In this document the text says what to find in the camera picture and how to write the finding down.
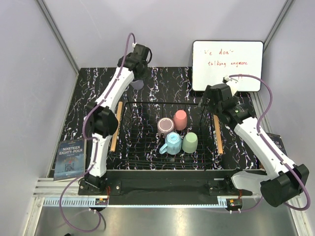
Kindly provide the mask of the pink plastic cup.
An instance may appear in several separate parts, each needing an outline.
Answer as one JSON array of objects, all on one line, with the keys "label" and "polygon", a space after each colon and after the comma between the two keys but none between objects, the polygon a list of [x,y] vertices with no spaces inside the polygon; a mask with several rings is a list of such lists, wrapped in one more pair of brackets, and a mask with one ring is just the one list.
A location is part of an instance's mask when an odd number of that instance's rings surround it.
[{"label": "pink plastic cup", "polygon": [[187,126],[187,114],[184,110],[178,110],[173,117],[176,130],[184,130]]}]

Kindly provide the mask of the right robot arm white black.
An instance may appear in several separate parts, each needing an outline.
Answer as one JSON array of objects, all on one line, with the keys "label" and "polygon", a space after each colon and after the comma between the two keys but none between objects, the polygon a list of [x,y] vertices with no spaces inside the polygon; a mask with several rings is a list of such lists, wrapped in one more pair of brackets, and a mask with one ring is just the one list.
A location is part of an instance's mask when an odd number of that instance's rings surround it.
[{"label": "right robot arm white black", "polygon": [[248,145],[266,173],[258,175],[247,171],[236,172],[223,183],[227,194],[234,195],[240,190],[251,191],[262,195],[269,205],[278,207],[305,193],[306,205],[291,208],[303,211],[310,207],[311,199],[305,187],[309,176],[308,168],[304,164],[296,165],[275,145],[249,106],[238,102],[231,86],[225,83],[208,85],[199,105],[207,107],[210,114],[216,115]]}]

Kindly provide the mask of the green plastic cup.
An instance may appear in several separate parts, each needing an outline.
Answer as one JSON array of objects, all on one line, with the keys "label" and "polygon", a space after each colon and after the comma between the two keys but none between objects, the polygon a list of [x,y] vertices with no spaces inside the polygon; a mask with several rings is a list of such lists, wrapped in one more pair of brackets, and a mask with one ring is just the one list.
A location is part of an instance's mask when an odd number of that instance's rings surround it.
[{"label": "green plastic cup", "polygon": [[184,136],[182,150],[185,153],[193,153],[196,151],[198,145],[198,137],[195,133],[189,132]]}]

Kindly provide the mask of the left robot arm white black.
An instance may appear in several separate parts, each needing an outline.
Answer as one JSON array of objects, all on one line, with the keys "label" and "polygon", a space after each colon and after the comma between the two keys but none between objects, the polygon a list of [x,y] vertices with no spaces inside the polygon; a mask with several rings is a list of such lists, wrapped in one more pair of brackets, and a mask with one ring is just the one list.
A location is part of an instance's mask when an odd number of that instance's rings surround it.
[{"label": "left robot arm white black", "polygon": [[100,195],[106,190],[106,161],[109,143],[119,127],[114,111],[129,85],[140,89],[143,76],[152,59],[152,51],[147,46],[135,43],[133,51],[118,61],[111,81],[104,92],[87,105],[82,133],[87,140],[87,157],[90,158],[85,183],[93,193]]}]

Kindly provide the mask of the lavender plastic cup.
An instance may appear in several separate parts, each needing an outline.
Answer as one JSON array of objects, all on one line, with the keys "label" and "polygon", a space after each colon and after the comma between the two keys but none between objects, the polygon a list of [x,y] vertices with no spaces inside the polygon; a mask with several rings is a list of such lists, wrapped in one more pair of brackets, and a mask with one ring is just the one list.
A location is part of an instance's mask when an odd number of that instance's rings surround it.
[{"label": "lavender plastic cup", "polygon": [[135,90],[140,90],[143,88],[144,86],[144,82],[143,80],[136,80],[136,81],[132,81],[130,83],[130,85],[135,89]]}]

